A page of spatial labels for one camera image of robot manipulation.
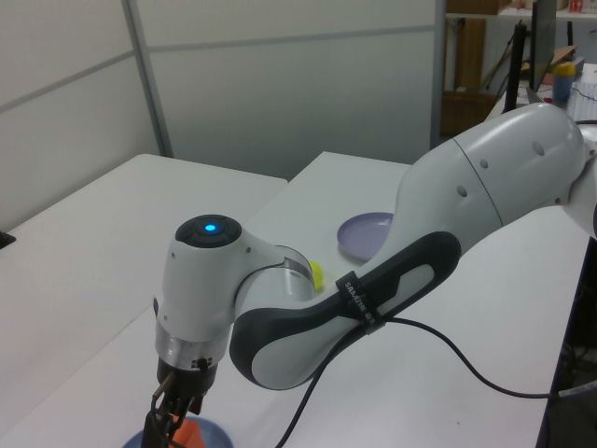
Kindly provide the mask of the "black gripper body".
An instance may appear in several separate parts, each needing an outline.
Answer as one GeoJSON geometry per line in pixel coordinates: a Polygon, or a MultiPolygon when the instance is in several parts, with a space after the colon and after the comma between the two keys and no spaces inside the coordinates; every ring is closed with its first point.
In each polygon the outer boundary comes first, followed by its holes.
{"type": "Polygon", "coordinates": [[[199,368],[191,371],[177,369],[164,360],[158,362],[157,378],[162,384],[172,373],[174,378],[166,386],[166,394],[176,398],[197,398],[204,396],[215,382],[217,365],[209,365],[207,360],[199,360],[199,368]]]}

